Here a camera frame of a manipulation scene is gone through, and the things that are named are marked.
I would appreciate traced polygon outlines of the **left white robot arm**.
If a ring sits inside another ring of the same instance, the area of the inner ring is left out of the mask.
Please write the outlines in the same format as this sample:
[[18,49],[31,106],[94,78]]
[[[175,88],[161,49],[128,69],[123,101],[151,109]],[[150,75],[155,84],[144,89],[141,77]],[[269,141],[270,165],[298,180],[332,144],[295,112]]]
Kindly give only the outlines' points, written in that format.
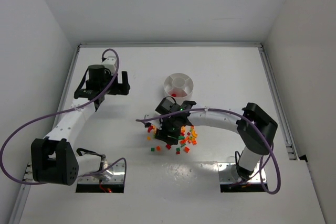
[[74,92],[70,111],[44,138],[31,144],[33,180],[72,185],[80,176],[98,176],[108,168],[106,156],[83,148],[74,149],[85,123],[97,112],[106,95],[128,95],[128,73],[109,65],[90,65]]

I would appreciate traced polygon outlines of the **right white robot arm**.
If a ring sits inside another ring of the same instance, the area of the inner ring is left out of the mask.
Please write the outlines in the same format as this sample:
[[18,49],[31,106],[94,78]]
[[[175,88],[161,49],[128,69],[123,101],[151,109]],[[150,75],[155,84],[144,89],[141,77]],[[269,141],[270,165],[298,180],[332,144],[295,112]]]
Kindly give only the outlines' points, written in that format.
[[226,113],[200,106],[195,101],[184,101],[179,105],[164,98],[155,112],[160,116],[169,114],[159,118],[160,128],[155,137],[170,145],[177,144],[177,133],[183,126],[210,126],[237,133],[245,144],[235,165],[237,176],[242,180],[249,179],[260,158],[269,154],[265,142],[271,146],[278,129],[277,122],[251,102],[242,108],[241,113],[234,110]]

